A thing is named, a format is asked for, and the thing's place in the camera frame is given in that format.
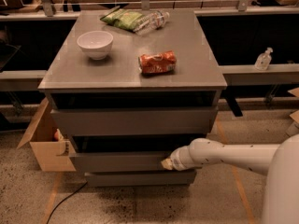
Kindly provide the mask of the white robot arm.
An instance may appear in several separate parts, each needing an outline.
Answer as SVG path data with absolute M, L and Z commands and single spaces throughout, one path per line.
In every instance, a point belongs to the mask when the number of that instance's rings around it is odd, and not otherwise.
M 299 224 L 299 135 L 280 144 L 225 145 L 197 138 L 162 166 L 185 171 L 225 163 L 266 177 L 261 224 Z

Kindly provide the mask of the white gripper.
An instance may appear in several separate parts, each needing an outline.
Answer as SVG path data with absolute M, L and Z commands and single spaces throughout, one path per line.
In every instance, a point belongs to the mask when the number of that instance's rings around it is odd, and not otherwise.
M 178 171 L 184 171 L 192 169 L 194 162 L 188 147 L 179 147 L 174 150 L 170 158 L 166 158 L 161 161 L 161 165 L 166 170 L 172 170 L 173 168 Z

